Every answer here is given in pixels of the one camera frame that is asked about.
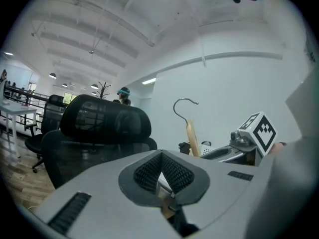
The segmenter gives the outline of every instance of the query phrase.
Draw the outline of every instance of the white wall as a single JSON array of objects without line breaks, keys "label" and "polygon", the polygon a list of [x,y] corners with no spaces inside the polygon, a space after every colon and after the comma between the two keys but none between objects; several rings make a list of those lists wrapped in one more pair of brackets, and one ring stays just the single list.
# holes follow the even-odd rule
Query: white wall
[{"label": "white wall", "polygon": [[10,61],[1,59],[0,71],[6,69],[7,80],[11,81],[11,85],[15,82],[18,88],[27,88],[29,82],[37,84],[39,76],[32,72],[31,69],[18,61]]},{"label": "white wall", "polygon": [[187,141],[185,121],[173,112],[174,102],[191,98],[199,105],[181,101],[176,111],[193,119],[199,142],[227,145],[230,133],[249,115],[264,111],[279,132],[278,141],[301,137],[285,104],[289,68],[269,58],[232,57],[193,63],[159,73],[151,100],[152,138],[158,148],[178,150]]},{"label": "white wall", "polygon": [[314,65],[306,53],[306,27],[301,12],[288,0],[266,0],[264,2],[264,18],[276,38],[285,49],[283,59],[290,68],[287,77],[294,77],[296,82],[291,85],[292,93],[303,81]]},{"label": "white wall", "polygon": [[204,56],[223,56],[237,52],[283,54],[283,45],[274,37],[267,24],[258,22],[222,22],[209,24],[164,39],[157,46],[141,54],[129,65],[117,81],[118,86],[128,85],[148,75],[168,70]]},{"label": "white wall", "polygon": [[27,89],[32,71],[12,65],[7,65],[5,69],[7,72],[6,78],[11,81],[11,85],[15,82],[18,88]]},{"label": "white wall", "polygon": [[138,80],[132,84],[125,85],[125,87],[129,88],[131,95],[137,96],[140,99],[152,98],[154,84],[144,85],[142,82],[142,80]]},{"label": "white wall", "polygon": [[35,88],[36,93],[44,94],[47,96],[52,95],[54,79],[49,78],[48,76],[40,76],[38,83]]},{"label": "white wall", "polygon": [[135,95],[130,95],[129,96],[130,100],[131,100],[131,105],[134,107],[140,107],[140,101],[141,99],[139,99],[139,97],[135,96]]},{"label": "white wall", "polygon": [[141,99],[139,108],[142,109],[150,118],[151,117],[151,98]]}]

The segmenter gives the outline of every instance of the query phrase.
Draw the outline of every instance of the white cube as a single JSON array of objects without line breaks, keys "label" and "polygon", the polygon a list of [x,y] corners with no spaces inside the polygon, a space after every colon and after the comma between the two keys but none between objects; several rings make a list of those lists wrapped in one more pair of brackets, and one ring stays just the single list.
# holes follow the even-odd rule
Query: white cube
[{"label": "white cube", "polygon": [[264,112],[251,115],[238,129],[257,145],[261,154],[266,156],[276,141],[278,132]]}]

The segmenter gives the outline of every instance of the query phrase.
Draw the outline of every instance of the metal hook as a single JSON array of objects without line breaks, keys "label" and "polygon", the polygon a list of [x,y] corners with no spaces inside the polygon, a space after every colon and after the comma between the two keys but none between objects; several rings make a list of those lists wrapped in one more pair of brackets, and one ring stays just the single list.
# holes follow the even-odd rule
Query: metal hook
[{"label": "metal hook", "polygon": [[175,111],[175,105],[176,105],[177,102],[179,102],[180,100],[189,100],[189,101],[191,101],[193,104],[196,104],[196,105],[198,105],[198,102],[194,102],[192,99],[189,99],[189,98],[180,98],[180,99],[178,99],[178,100],[175,102],[175,104],[174,104],[174,106],[173,106],[174,113],[175,113],[177,116],[180,116],[182,119],[184,119],[184,120],[186,121],[186,124],[188,125],[187,120],[186,120],[183,116],[179,115],[179,114]]}]

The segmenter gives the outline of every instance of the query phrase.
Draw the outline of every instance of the desk leg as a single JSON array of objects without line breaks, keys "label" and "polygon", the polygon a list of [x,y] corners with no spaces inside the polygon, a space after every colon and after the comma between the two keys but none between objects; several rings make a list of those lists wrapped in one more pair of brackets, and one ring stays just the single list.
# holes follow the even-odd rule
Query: desk leg
[{"label": "desk leg", "polygon": [[13,134],[13,142],[15,146],[16,156],[20,157],[20,154],[18,152],[18,143],[16,140],[15,115],[12,116],[12,134]]},{"label": "desk leg", "polygon": [[6,132],[9,133],[9,114],[6,113],[6,120],[5,120],[5,125],[6,125]]},{"label": "desk leg", "polygon": [[[33,123],[36,124],[36,112],[33,114]],[[36,126],[32,129],[33,130],[33,133],[35,135],[35,132],[36,132]]]}]

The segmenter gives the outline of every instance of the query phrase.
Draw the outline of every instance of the chair armrest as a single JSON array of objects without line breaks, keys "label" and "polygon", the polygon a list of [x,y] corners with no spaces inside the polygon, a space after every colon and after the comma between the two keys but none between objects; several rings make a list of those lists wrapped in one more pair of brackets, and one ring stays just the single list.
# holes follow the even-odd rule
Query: chair armrest
[{"label": "chair armrest", "polygon": [[33,128],[35,127],[35,130],[36,130],[36,123],[34,123],[34,124],[29,124],[29,125],[25,125],[24,126],[24,129],[30,129],[30,131],[31,131],[31,135],[32,136],[34,136],[34,131],[33,131]]},{"label": "chair armrest", "polygon": [[28,129],[28,128],[33,128],[34,126],[36,126],[36,123],[34,124],[28,124],[24,126],[24,129]]}]

